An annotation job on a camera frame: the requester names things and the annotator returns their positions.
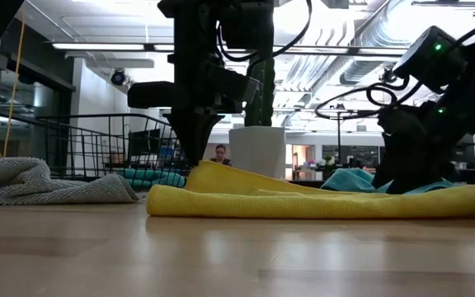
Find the seated person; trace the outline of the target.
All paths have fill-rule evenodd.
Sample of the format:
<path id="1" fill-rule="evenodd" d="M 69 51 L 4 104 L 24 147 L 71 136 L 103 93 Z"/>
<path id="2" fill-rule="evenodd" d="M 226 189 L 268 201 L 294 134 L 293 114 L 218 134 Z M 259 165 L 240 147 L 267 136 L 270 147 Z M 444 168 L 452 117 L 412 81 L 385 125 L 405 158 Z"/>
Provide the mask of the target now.
<path id="1" fill-rule="evenodd" d="M 215 148 L 215 157 L 211 158 L 212 162 L 232 166 L 231 160 L 226 158 L 227 149 L 224 144 L 218 144 Z"/>

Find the yellow microfiber towel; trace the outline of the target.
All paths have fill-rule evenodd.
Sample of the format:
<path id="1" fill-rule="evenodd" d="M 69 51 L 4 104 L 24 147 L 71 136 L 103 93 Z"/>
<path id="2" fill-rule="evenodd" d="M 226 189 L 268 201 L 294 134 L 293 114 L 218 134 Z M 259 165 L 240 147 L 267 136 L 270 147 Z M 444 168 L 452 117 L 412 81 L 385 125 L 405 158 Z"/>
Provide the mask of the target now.
<path id="1" fill-rule="evenodd" d="M 202 161 L 182 188 L 148 192 L 152 216 L 239 219 L 424 219 L 475 215 L 475 185 L 416 194 L 329 191 Z"/>

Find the black round ceiling spotlight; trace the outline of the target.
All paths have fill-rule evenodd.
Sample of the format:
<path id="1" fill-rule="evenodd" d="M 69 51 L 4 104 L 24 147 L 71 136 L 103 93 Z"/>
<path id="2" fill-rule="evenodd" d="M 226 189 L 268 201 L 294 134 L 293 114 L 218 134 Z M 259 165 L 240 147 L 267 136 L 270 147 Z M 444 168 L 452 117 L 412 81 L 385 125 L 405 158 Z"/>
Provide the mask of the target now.
<path id="1" fill-rule="evenodd" d="M 126 75 L 124 68 L 116 68 L 111 74 L 110 81 L 115 86 L 124 86 L 129 82 L 129 77 Z"/>

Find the small dark monitor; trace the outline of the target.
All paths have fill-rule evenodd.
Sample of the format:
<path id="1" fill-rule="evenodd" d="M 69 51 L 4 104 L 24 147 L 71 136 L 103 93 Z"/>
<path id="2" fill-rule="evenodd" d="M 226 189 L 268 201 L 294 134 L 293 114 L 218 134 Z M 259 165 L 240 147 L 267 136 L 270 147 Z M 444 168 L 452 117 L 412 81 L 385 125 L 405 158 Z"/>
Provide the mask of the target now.
<path id="1" fill-rule="evenodd" d="M 160 129 L 131 132 L 129 134 L 129 155 L 157 154 L 160 148 Z"/>

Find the green cactus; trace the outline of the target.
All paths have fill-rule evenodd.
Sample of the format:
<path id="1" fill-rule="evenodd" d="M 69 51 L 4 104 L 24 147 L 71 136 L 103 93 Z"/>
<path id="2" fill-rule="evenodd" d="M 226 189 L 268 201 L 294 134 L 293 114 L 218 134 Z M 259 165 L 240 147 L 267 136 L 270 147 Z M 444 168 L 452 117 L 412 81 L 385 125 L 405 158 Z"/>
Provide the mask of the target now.
<path id="1" fill-rule="evenodd" d="M 272 126 L 273 101 L 275 97 L 275 61 L 273 58 L 250 60 L 247 75 L 261 84 L 251 103 L 245 108 L 245 126 Z"/>

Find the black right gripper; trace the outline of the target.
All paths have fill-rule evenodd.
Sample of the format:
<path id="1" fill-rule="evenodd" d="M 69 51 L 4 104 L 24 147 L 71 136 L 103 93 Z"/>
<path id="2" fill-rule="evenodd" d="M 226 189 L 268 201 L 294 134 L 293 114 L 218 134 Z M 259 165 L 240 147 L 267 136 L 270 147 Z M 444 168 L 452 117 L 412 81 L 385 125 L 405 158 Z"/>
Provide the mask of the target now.
<path id="1" fill-rule="evenodd" d="M 406 193 L 456 173 L 452 157 L 464 137 L 464 107 L 426 102 L 379 111 L 385 154 L 372 185 L 388 194 Z"/>

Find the black background rig frame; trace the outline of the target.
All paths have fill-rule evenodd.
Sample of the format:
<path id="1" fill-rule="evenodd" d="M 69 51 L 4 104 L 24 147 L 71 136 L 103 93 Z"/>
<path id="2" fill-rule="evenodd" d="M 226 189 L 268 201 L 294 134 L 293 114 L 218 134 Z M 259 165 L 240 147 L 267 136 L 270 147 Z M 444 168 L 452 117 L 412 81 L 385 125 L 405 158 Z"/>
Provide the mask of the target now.
<path id="1" fill-rule="evenodd" d="M 365 126 L 362 119 L 347 120 L 353 122 L 348 130 L 343 130 L 342 124 L 346 121 L 343 112 L 336 113 L 336 139 L 338 162 L 342 164 L 360 164 L 363 167 L 376 167 L 382 156 L 383 139 L 380 131 L 358 130 Z"/>

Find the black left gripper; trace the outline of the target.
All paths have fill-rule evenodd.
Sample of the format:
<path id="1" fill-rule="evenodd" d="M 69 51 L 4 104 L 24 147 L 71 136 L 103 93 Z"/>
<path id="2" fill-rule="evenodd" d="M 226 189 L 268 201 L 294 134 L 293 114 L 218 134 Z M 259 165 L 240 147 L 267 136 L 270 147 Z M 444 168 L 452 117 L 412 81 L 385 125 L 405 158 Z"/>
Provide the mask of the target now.
<path id="1" fill-rule="evenodd" d="M 217 113 L 239 113 L 244 102 L 254 100 L 258 88 L 259 81 L 255 78 L 226 69 L 217 62 L 176 62 L 172 82 L 136 82 L 128 90 L 127 102 L 128 106 L 139 109 L 208 108 Z M 223 115 L 197 115 L 196 130 L 193 114 L 168 114 L 166 118 L 190 165 L 196 165 L 204 156 L 212 129 Z"/>

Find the teal microfiber towel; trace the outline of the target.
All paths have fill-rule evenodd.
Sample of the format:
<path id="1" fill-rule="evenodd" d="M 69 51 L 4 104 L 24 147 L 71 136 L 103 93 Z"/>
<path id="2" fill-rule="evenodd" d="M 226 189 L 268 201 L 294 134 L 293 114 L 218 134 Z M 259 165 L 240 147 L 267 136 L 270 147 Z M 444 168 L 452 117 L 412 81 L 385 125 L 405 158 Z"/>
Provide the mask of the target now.
<path id="1" fill-rule="evenodd" d="M 186 179 L 175 172 L 154 169 L 119 169 L 115 174 L 122 176 L 134 190 L 149 190 L 155 185 L 183 187 Z"/>
<path id="2" fill-rule="evenodd" d="M 339 168 L 336 169 L 328 179 L 322 184 L 323 190 L 345 191 L 345 192 L 364 192 L 364 193 L 387 193 L 392 181 L 383 186 L 373 185 L 374 174 L 359 168 Z M 407 194 L 420 194 L 428 191 L 436 191 L 454 187 L 456 184 L 443 179 L 428 185 L 420 186 Z"/>

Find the gray microfiber towel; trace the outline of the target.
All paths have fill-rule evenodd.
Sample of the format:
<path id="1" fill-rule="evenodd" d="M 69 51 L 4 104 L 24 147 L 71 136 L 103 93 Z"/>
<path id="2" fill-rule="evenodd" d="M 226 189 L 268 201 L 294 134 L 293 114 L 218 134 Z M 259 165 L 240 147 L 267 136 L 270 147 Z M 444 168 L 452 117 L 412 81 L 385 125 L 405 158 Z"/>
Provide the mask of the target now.
<path id="1" fill-rule="evenodd" d="M 0 205 L 114 204 L 139 201 L 115 174 L 94 181 L 53 179 L 38 158 L 0 158 Z"/>

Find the white plant pot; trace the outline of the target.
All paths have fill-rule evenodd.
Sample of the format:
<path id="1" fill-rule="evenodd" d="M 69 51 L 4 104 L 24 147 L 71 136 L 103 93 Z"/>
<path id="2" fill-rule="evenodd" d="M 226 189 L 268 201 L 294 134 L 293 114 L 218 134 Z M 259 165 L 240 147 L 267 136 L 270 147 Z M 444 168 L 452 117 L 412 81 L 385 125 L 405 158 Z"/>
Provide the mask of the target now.
<path id="1" fill-rule="evenodd" d="M 277 179 L 285 178 L 285 129 L 248 126 L 229 131 L 233 167 Z"/>

